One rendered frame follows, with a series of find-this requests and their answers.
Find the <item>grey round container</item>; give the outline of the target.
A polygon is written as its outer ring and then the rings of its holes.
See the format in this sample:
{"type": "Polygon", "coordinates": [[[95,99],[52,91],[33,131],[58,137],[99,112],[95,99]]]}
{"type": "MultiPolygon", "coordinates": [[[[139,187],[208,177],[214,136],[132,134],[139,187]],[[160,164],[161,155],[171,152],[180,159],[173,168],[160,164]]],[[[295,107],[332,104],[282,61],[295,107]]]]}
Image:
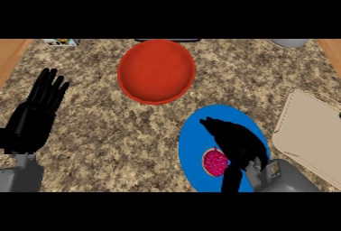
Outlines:
{"type": "Polygon", "coordinates": [[[272,39],[272,41],[282,47],[298,48],[307,43],[307,39],[272,39]]]}

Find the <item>beige cutting board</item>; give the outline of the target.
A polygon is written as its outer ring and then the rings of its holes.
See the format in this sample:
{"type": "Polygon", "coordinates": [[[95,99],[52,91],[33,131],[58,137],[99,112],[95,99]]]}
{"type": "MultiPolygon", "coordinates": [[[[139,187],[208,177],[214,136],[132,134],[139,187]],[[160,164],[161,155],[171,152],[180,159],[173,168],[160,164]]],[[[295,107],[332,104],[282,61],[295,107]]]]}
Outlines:
{"type": "Polygon", "coordinates": [[[276,149],[341,189],[341,109],[294,89],[272,135],[276,149]]]}

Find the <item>red bowl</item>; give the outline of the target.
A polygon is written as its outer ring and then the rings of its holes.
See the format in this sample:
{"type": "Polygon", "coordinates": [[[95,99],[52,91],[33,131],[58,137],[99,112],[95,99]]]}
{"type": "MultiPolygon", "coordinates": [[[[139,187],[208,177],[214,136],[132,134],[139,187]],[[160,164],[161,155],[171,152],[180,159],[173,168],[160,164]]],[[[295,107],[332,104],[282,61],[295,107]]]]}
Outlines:
{"type": "Polygon", "coordinates": [[[197,65],[188,49],[168,40],[136,44],[117,65],[117,81],[126,95],[146,105],[176,100],[192,87],[197,65]]]}

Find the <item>white printed box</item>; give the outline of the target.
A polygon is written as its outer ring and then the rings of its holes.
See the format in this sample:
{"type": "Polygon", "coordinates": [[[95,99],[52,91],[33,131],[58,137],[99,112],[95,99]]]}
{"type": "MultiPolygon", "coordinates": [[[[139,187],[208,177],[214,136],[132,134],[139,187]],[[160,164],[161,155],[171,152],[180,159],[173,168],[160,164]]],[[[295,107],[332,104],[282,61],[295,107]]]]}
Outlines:
{"type": "Polygon", "coordinates": [[[80,39],[43,39],[49,46],[78,46],[80,39]]]}

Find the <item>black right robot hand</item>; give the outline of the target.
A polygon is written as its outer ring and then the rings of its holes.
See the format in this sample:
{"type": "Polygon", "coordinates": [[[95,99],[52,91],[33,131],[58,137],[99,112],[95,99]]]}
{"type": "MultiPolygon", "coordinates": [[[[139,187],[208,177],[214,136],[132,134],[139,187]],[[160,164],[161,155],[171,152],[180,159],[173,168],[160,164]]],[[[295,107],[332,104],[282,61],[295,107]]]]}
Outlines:
{"type": "Polygon", "coordinates": [[[260,170],[267,166],[266,145],[253,131],[242,125],[207,117],[199,120],[214,141],[230,160],[225,170],[222,192],[238,193],[242,172],[247,171],[250,162],[260,160],[260,170]]]}

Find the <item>blue plate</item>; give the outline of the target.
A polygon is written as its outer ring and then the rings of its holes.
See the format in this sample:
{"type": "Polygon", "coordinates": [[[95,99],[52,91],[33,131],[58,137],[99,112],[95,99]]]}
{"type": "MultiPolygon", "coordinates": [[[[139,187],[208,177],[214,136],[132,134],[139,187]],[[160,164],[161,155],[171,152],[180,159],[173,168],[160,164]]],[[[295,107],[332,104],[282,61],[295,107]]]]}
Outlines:
{"type": "Polygon", "coordinates": [[[266,148],[267,141],[257,123],[250,116],[232,106],[204,106],[188,117],[179,135],[179,162],[185,176],[198,192],[220,192],[225,177],[211,176],[202,165],[204,153],[219,147],[213,136],[199,123],[199,120],[208,116],[245,126],[260,138],[266,148]]]}

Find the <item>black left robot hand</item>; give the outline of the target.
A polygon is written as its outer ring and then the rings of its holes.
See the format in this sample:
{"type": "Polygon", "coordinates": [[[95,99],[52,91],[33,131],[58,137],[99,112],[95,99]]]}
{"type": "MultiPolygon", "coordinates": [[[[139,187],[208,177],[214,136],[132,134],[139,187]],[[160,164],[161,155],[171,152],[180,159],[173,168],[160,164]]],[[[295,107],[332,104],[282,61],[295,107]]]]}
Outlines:
{"type": "Polygon", "coordinates": [[[19,104],[0,128],[0,149],[5,154],[34,153],[46,144],[64,94],[70,83],[58,70],[44,68],[27,100],[19,104]]]}

